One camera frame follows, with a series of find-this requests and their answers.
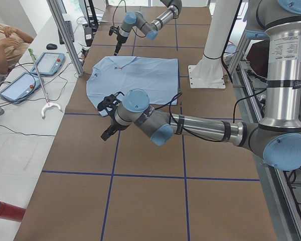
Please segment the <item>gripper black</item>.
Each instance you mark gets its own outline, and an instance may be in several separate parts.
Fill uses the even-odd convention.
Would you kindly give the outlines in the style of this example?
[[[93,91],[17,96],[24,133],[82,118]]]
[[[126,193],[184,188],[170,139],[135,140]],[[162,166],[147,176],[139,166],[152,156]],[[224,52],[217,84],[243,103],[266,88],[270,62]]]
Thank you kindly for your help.
[[[119,124],[114,118],[112,118],[110,126],[102,133],[101,138],[103,140],[107,140],[114,135],[116,131],[123,131],[125,129],[127,129],[127,126]]]
[[[125,37],[122,35],[117,35],[117,45],[115,47],[114,56],[117,56],[119,53],[119,47],[125,44]]]

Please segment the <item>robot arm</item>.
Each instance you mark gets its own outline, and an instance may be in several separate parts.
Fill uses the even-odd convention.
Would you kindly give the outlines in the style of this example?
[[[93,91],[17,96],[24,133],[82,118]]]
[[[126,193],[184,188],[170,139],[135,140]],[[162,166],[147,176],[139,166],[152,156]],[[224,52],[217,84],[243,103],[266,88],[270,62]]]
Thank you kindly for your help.
[[[201,58],[209,36],[213,16],[208,8],[184,8],[181,16],[173,20],[155,41],[130,36],[120,56],[128,58],[177,58],[180,73],[179,88],[182,97],[172,111],[186,115],[206,117],[214,121],[230,121],[233,117],[235,94],[230,83],[222,88],[191,88],[187,76],[188,65]],[[158,147],[138,128],[111,137],[100,143],[95,158],[100,170],[130,176],[181,176],[248,179],[256,181],[257,168],[252,154],[228,143],[207,142],[190,136],[173,136]]]
[[[171,0],[161,2],[168,9],[150,23],[146,21],[141,12],[127,12],[120,26],[110,27],[109,35],[111,36],[113,33],[117,34],[117,44],[114,56],[119,53],[121,46],[126,43],[133,27],[139,29],[149,40],[154,40],[157,37],[159,30],[161,30],[164,25],[179,17],[182,11],[182,1]]]

